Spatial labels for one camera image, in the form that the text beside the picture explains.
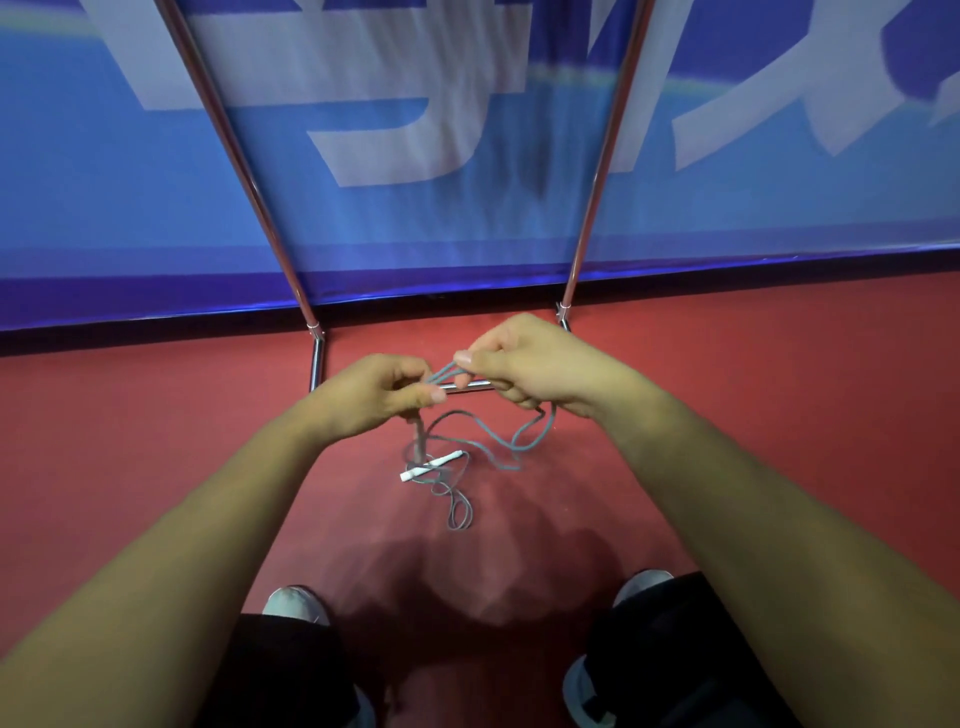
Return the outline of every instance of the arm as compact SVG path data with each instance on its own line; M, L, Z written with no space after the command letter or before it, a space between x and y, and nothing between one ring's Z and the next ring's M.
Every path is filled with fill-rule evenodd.
M257 432L13 650L0 725L189 723L314 461L443 400L411 383L428 374L422 359L368 356Z
M955 724L960 604L915 565L558 327L515 317L458 361L604 428L804 725Z

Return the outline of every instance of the person's left hand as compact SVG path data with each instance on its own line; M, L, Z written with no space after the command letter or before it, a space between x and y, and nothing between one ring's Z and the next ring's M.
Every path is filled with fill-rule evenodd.
M426 384L430 365L415 356L375 353L350 364L303 401L327 443L380 427L394 415L417 417L421 407L446 400Z

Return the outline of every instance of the forearm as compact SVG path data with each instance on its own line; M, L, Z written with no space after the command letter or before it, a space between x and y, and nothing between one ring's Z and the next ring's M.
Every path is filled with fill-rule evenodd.
M804 724L946 720L957 602L681 402L620 382L597 421Z
M189 722L323 446L300 405L254 435L13 651L0 723Z

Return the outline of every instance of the leg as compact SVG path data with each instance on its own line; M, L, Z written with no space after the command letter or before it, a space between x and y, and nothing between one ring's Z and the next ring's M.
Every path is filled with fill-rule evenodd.
M195 725L373 726L319 599L279 589L262 615L241 615Z
M701 573L631 579L594 623L583 664L595 724L800 725Z

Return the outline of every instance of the shoe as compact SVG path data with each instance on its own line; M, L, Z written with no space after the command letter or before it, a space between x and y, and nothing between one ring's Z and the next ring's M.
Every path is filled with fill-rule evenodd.
M267 599L267 603L263 607L263 614L273 617L302 619L311 624L321 624L324 627L330 626L330 617L326 613L320 598L306 587L280 587ZM376 715L373 712L370 699L355 685L353 689L357 693L357 703L360 704L360 710L356 717L344 728L376 728Z
M634 574L616 593L613 606L615 607L624 599L629 599L633 595L672 578L672 573L659 569L648 569ZM616 716L613 713L606 713L597 721L590 717L584 708L597 694L584 667L586 659L587 655L578 657L564 676L564 704L566 710L579 728L613 728L616 725Z

